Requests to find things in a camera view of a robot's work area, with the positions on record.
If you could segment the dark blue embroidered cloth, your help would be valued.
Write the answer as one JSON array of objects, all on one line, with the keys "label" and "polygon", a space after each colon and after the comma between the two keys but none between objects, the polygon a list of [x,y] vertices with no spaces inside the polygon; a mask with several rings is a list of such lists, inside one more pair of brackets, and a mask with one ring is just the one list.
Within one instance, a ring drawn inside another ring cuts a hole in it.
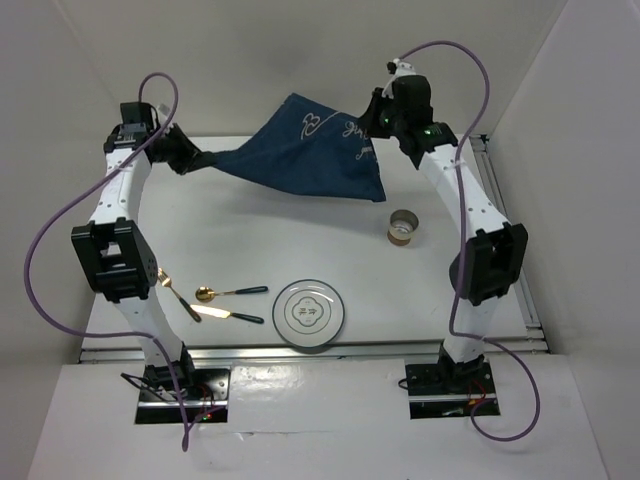
[{"label": "dark blue embroidered cloth", "polygon": [[386,200],[374,145],[357,119],[295,93],[243,145],[210,160],[224,173],[284,193]]}]

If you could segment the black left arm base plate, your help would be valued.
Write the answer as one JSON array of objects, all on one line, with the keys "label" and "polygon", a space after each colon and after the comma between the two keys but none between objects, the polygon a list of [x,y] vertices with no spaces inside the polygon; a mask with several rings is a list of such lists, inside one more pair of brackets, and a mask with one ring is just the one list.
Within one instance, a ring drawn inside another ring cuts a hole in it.
[{"label": "black left arm base plate", "polygon": [[[151,385],[144,377],[121,374],[129,384],[139,391],[135,424],[162,425],[182,422],[177,394],[170,388]],[[194,372],[194,384],[183,388],[187,420],[192,423],[199,418],[202,424],[226,423],[228,421],[228,398],[231,369],[229,367],[202,368]]]}]

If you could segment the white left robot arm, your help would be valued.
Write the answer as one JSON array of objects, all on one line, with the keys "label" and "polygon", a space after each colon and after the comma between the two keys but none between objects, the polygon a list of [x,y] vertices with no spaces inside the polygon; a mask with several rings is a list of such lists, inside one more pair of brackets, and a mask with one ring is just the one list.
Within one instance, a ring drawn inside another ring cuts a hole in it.
[{"label": "white left robot arm", "polygon": [[146,381],[184,399],[196,390],[198,376],[187,347],[160,305],[158,261],[137,219],[152,165],[167,163],[183,172],[200,150],[173,124],[127,162],[143,139],[139,133],[116,129],[107,140],[107,183],[88,223],[72,229],[71,241],[91,289],[113,304],[139,337]]}]

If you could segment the aluminium frame rail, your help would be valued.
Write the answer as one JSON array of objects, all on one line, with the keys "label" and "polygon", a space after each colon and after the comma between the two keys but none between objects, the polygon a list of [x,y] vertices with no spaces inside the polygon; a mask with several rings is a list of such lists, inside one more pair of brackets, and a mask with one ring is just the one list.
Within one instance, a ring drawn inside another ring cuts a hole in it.
[{"label": "aluminium frame rail", "polygon": [[541,344],[541,347],[524,347],[523,350],[549,352],[548,341],[523,271],[525,251],[529,239],[528,233],[521,223],[507,225],[509,221],[507,207],[491,161],[488,136],[474,135],[470,138],[470,144],[486,195],[493,206],[506,218],[503,222],[503,227],[506,228],[504,239],[498,241],[499,248],[505,251],[505,253],[499,254],[501,263],[499,277],[501,280],[509,279],[511,281],[510,290],[514,292],[517,300],[522,323],[526,330],[526,341],[532,344]]},{"label": "aluminium frame rail", "polygon": [[[541,336],[541,331],[520,339],[498,340],[515,353],[549,353],[549,347]],[[429,342],[393,342],[333,345],[326,348],[295,349],[284,346],[234,347],[234,348],[190,348],[194,364],[222,364],[234,362],[262,361],[312,361],[341,359],[383,359],[437,357],[439,341]],[[80,364],[130,363],[141,362],[144,355],[140,349],[82,349]]]}]

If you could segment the white round dinner plate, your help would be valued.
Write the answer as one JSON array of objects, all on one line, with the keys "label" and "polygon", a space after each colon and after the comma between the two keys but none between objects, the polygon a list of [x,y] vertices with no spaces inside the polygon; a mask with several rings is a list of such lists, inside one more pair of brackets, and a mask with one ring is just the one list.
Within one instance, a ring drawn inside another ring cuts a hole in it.
[{"label": "white round dinner plate", "polygon": [[346,322],[341,295],[330,284],[302,279],[284,287],[271,311],[278,335],[299,350],[328,347],[339,337]]}]

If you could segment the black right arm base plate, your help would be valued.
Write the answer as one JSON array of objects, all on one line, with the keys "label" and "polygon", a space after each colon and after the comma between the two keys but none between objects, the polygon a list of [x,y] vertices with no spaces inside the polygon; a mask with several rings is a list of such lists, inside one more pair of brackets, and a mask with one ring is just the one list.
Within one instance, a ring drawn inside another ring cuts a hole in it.
[{"label": "black right arm base plate", "polygon": [[397,385],[408,395],[412,420],[499,416],[500,407],[490,364],[453,383],[438,377],[435,364],[406,364]]}]

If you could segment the aluminium frame rail right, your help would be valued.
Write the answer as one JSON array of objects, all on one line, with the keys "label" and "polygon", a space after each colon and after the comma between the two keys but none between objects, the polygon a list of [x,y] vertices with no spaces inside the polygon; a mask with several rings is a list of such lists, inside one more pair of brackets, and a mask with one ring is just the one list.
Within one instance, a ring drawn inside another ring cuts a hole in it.
[{"label": "aluminium frame rail right", "polygon": [[528,233],[521,223],[507,225],[509,221],[507,207],[491,161],[488,136],[474,135],[470,138],[470,144],[486,195],[493,206],[506,218],[503,222],[503,227],[506,228],[504,239],[498,241],[499,248],[505,251],[505,253],[499,254],[501,263],[499,277],[501,280],[509,279],[511,281],[510,290],[514,292],[517,300],[522,323],[526,330],[526,341],[532,344],[541,344],[541,347],[524,347],[523,350],[549,352],[548,341],[523,271],[525,251],[529,239]]}]

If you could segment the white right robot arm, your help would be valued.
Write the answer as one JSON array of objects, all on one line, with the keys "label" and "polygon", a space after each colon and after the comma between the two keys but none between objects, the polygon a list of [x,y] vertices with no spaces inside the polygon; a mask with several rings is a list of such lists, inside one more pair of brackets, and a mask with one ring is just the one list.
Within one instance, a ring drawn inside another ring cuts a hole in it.
[{"label": "white right robot arm", "polygon": [[462,142],[433,119],[425,76],[396,72],[377,88],[360,127],[372,138],[395,138],[414,168],[443,201],[459,232],[449,267],[454,303],[436,364],[409,386],[457,392],[482,370],[484,338],[499,300],[520,275],[528,233],[511,223],[487,197],[462,157]]}]

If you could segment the aluminium frame rail front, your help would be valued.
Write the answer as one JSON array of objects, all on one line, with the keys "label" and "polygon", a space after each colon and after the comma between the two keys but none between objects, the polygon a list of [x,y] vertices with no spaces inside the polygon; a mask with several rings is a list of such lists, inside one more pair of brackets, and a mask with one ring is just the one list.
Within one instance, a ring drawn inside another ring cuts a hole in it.
[{"label": "aluminium frame rail front", "polygon": [[[549,353],[549,347],[541,336],[541,331],[520,339],[498,340],[515,353]],[[295,349],[284,346],[234,347],[234,348],[190,348],[194,364],[222,364],[234,362],[262,361],[312,361],[341,359],[383,359],[437,357],[439,341],[429,342],[393,342],[333,345],[326,348]],[[80,364],[130,363],[141,362],[144,355],[140,349],[82,349]]]}]

